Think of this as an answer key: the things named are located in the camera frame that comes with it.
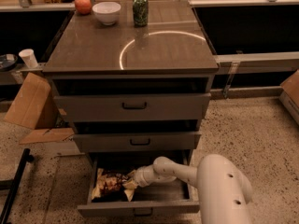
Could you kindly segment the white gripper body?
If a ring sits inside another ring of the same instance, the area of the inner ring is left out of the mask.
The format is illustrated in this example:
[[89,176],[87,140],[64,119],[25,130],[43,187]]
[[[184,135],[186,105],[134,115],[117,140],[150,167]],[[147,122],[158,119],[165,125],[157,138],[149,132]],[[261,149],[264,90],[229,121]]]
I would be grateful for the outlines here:
[[134,181],[139,187],[144,188],[154,183],[158,177],[152,165],[142,166],[135,171]]

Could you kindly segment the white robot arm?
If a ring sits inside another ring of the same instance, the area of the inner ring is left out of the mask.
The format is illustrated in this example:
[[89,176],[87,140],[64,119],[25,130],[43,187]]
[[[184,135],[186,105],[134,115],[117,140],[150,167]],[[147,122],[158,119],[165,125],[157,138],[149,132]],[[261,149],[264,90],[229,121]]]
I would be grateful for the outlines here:
[[247,207],[252,199],[252,185],[222,155],[206,155],[197,167],[158,157],[152,165],[140,167],[134,174],[139,187],[174,178],[197,189],[202,224],[252,224]]

